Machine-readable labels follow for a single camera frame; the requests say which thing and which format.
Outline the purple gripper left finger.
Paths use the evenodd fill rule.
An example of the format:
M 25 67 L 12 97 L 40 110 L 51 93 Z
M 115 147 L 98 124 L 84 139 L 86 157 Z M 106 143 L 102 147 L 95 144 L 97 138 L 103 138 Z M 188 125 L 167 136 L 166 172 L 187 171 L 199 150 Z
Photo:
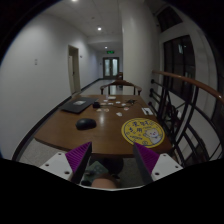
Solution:
M 92 153 L 92 143 L 85 143 L 65 154 L 73 171 L 72 182 L 79 184 Z

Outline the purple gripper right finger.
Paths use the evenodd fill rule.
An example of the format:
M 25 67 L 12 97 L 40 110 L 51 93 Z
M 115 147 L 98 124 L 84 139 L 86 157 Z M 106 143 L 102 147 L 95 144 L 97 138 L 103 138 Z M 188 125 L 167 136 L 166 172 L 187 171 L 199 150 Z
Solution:
M 153 182 L 151 174 L 159 160 L 159 155 L 153 150 L 135 143 L 133 146 L 133 154 L 135 156 L 143 183 L 145 185 Z

